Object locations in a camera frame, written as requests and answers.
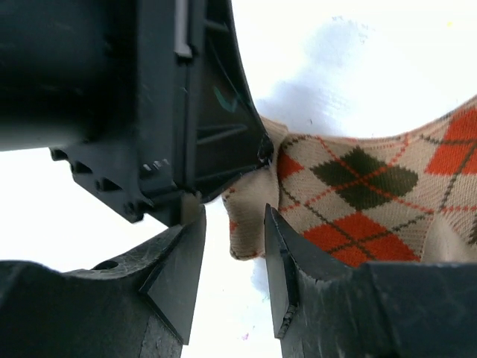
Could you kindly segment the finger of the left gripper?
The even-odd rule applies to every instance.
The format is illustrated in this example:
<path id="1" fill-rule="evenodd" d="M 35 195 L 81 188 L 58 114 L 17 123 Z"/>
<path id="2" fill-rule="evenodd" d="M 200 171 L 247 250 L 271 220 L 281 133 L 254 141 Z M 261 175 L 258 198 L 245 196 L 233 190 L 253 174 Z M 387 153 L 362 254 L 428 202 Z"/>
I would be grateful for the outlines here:
<path id="1" fill-rule="evenodd" d="M 249 172 L 268 166 L 274 147 L 242 66 L 230 1 L 191 1 L 189 112 L 196 121 L 196 189 L 213 201 Z"/>

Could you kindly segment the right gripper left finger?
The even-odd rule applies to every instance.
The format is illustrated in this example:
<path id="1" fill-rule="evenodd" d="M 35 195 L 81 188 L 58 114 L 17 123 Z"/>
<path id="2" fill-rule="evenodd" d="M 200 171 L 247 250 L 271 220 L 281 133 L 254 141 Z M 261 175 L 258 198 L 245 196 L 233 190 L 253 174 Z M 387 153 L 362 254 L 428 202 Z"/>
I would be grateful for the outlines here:
<path id="1" fill-rule="evenodd" d="M 90 270 L 66 273 L 75 321 L 64 357 L 180 357 L 189 343 L 206 211 Z"/>

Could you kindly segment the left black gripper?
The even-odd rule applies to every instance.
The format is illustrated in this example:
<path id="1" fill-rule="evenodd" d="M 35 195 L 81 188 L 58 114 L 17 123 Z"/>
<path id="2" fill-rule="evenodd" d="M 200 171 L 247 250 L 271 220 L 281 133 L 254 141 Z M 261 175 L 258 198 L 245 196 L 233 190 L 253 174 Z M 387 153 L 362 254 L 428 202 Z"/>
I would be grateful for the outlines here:
<path id="1" fill-rule="evenodd" d="M 187 1 L 3 1 L 1 149 L 48 148 L 129 222 L 200 214 Z"/>

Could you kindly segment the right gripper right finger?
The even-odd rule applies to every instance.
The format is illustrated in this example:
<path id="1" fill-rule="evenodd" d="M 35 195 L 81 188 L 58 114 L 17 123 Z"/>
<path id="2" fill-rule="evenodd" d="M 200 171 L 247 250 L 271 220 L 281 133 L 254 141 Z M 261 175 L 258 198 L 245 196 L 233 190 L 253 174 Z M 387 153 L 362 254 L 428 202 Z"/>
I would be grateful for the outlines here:
<path id="1" fill-rule="evenodd" d="M 265 260 L 274 336 L 283 357 L 349 357 L 338 299 L 323 292 L 352 269 L 298 234 L 271 205 L 265 208 Z"/>

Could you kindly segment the tan argyle sock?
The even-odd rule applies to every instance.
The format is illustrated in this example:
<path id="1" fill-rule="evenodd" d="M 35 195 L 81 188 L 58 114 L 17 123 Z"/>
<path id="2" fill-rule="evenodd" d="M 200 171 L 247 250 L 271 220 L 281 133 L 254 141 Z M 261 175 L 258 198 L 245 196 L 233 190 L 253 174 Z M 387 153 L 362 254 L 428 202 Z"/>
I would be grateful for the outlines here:
<path id="1" fill-rule="evenodd" d="M 274 161 L 222 196 L 230 253 L 265 253 L 265 208 L 350 266 L 476 260 L 476 100 L 398 136 L 294 134 L 265 120 Z"/>

